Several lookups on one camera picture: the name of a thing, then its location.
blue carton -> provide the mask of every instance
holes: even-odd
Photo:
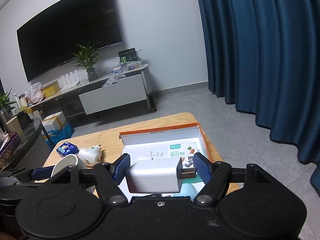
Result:
[[[67,156],[68,154],[76,154],[79,152],[79,149],[76,145],[64,142],[61,146],[58,147],[57,152],[59,155],[63,158],[64,156]]]

drawer front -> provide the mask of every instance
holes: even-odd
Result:
[[[146,100],[141,74],[120,79],[118,83],[79,95],[86,114]]]

potted plant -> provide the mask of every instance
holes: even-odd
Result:
[[[75,55],[73,58],[76,60],[74,64],[77,64],[77,67],[83,67],[88,73],[89,81],[98,79],[98,75],[93,67],[93,65],[98,60],[98,52],[95,48],[95,45],[88,43],[87,46],[76,44],[81,50],[78,53],[72,53]]]
[[[10,89],[9,92],[0,93],[0,107],[7,111],[9,117],[12,117],[11,110],[14,109],[14,107],[10,105],[17,103],[16,101],[9,101],[11,90],[12,89]]]

metal bolt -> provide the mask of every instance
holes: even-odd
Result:
[[[157,206],[158,207],[163,207],[165,205],[165,202],[163,202],[163,201],[159,201],[158,203],[157,203]]]
[[[212,201],[212,197],[210,197],[209,195],[201,195],[197,197],[197,201],[201,204],[207,204]]]
[[[126,198],[121,195],[115,195],[110,198],[110,202],[113,204],[121,204],[126,201]]]

tv screen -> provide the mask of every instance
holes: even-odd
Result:
[[[113,0],[61,0],[17,30],[28,82],[73,58],[76,44],[122,42]]]

